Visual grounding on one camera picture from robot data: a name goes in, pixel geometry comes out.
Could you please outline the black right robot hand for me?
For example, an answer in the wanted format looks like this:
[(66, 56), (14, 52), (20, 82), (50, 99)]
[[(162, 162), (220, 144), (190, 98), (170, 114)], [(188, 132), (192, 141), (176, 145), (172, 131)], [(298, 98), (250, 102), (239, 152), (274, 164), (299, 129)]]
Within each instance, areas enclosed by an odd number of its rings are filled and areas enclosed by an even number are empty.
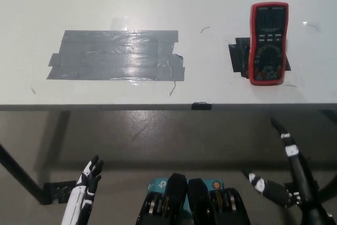
[(271, 117), (271, 124), (279, 133), (284, 145), (292, 178), (291, 188), (266, 180), (251, 170), (243, 170), (244, 176), (260, 195), (281, 207), (296, 205), (303, 210), (323, 210), (318, 185), (294, 138), (274, 117)]

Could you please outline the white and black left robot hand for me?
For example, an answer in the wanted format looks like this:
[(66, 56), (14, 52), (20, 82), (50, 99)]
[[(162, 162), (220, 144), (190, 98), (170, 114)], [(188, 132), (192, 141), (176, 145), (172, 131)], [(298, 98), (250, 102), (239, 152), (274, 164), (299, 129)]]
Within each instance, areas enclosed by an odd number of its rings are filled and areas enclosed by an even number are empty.
[(61, 225), (88, 224), (103, 164), (95, 155), (86, 165), (71, 192)]

